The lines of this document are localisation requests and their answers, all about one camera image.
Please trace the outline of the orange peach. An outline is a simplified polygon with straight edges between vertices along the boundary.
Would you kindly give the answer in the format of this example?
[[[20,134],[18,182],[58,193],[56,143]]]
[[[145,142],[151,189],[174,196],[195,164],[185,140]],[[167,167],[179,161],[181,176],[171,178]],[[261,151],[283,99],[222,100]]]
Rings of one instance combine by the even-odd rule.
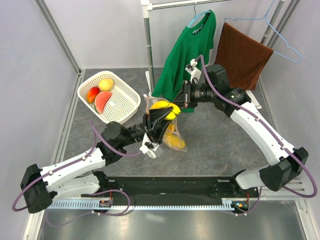
[[[167,132],[175,132],[175,125],[173,123],[170,123],[166,129]]]

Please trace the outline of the yellow mango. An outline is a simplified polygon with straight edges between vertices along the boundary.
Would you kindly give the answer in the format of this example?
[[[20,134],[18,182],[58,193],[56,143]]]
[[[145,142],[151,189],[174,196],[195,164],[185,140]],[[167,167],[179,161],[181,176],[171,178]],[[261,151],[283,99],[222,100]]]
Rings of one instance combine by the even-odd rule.
[[[166,134],[164,136],[164,143],[171,149],[182,151],[186,147],[185,141],[181,138],[180,135],[176,134]]]

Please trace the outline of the clear zip top bag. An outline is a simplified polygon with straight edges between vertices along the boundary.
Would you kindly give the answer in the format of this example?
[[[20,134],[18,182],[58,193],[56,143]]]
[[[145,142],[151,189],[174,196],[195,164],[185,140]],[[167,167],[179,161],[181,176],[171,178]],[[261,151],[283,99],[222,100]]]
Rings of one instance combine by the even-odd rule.
[[[176,104],[164,98],[152,97],[146,94],[144,94],[143,97],[146,101],[146,113],[154,109],[173,107],[173,110],[165,118],[165,120],[169,120],[170,123],[164,132],[162,141],[172,150],[186,152],[188,150],[187,144],[179,132],[177,121],[177,116],[181,114],[181,109]]]

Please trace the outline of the watermelon slice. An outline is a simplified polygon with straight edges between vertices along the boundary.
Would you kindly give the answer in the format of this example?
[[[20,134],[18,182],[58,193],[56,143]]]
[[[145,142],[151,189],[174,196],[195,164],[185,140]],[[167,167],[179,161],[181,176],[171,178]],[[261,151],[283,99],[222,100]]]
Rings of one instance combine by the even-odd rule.
[[[113,93],[110,91],[102,91],[96,96],[94,100],[94,107],[99,114],[103,113],[105,106],[111,98],[112,94]]]

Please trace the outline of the pale yellow pear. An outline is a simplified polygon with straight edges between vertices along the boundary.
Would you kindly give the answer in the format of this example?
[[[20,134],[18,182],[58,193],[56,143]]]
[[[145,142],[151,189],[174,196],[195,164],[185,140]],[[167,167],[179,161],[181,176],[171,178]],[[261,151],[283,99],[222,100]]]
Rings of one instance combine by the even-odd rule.
[[[109,91],[113,88],[114,81],[111,78],[103,78],[99,81],[98,87],[101,91]]]

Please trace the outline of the red mango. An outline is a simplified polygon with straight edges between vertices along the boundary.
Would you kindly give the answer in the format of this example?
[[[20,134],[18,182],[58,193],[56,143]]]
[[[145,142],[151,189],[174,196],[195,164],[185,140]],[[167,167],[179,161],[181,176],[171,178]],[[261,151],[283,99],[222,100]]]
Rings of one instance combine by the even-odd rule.
[[[92,104],[94,101],[95,101],[95,98],[97,97],[97,95],[100,93],[100,88],[95,86],[95,87],[92,87],[87,95],[86,95],[86,100],[88,103]]]

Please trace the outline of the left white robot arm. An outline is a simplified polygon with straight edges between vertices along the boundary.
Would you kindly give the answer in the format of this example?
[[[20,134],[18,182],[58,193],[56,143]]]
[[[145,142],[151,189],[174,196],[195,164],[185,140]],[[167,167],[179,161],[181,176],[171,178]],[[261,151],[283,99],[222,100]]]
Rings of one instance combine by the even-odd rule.
[[[87,194],[90,197],[104,197],[110,191],[107,177],[95,172],[83,177],[89,171],[106,167],[122,157],[134,157],[146,154],[157,158],[162,154],[161,143],[168,126],[181,113],[179,107],[172,103],[166,106],[152,106],[142,117],[142,123],[131,127],[111,121],[103,132],[95,127],[93,146],[68,160],[39,168],[30,165],[20,183],[21,193],[18,199],[24,198],[25,207],[18,208],[18,200],[12,204],[15,212],[28,210],[30,214],[41,212],[54,201]]]

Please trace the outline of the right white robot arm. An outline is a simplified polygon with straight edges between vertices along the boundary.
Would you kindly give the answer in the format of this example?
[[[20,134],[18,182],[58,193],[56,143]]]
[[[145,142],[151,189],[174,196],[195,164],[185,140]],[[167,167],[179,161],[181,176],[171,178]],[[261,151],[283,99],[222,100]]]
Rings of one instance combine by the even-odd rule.
[[[233,196],[240,197],[253,187],[277,192],[301,174],[309,157],[307,150],[296,148],[281,137],[243,89],[230,87],[224,67],[209,66],[206,83],[199,82],[202,72],[194,64],[188,64],[185,71],[190,79],[183,81],[173,102],[184,109],[193,109],[198,103],[214,103],[250,136],[268,162],[267,166],[236,173],[235,181],[229,184]]]

